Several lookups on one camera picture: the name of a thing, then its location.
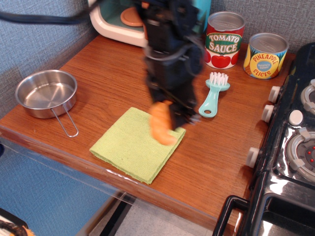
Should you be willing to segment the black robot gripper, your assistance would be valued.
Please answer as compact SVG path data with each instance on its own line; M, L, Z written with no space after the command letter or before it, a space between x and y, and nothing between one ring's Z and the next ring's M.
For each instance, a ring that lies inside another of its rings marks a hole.
M162 53L151 47L144 49L147 65L146 84L152 102L171 101L171 129L197 122L197 101L192 85L202 70L202 48L184 46L173 53Z

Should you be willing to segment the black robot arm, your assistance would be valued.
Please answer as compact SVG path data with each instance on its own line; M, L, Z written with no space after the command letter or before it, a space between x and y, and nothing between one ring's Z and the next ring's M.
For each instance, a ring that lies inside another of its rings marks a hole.
M204 47L193 31L198 8L190 0L135 0L148 45L146 85L153 102L168 100L171 129L197 119L193 79L203 67Z

